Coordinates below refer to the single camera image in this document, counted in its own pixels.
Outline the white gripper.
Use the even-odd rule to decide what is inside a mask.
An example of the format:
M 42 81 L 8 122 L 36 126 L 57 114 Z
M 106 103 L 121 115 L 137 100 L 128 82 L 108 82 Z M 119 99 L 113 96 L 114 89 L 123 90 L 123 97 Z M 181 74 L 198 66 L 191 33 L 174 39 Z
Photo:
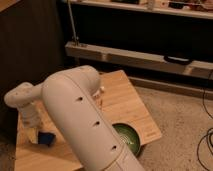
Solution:
M 18 109 L 22 123 L 25 127 L 29 128 L 27 130 L 27 135 L 31 143 L 38 143 L 38 131 L 36 128 L 41 125 L 41 118 L 37 107 L 30 103 Z

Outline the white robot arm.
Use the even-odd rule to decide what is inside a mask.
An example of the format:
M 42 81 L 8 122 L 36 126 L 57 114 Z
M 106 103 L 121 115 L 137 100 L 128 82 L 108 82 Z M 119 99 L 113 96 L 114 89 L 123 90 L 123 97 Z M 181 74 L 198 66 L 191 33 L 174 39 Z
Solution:
M 99 73 L 86 65 L 56 72 L 36 86 L 24 82 L 7 92 L 4 101 L 32 127 L 39 123 L 32 102 L 42 100 L 86 171 L 145 171 L 93 101 L 99 87 Z

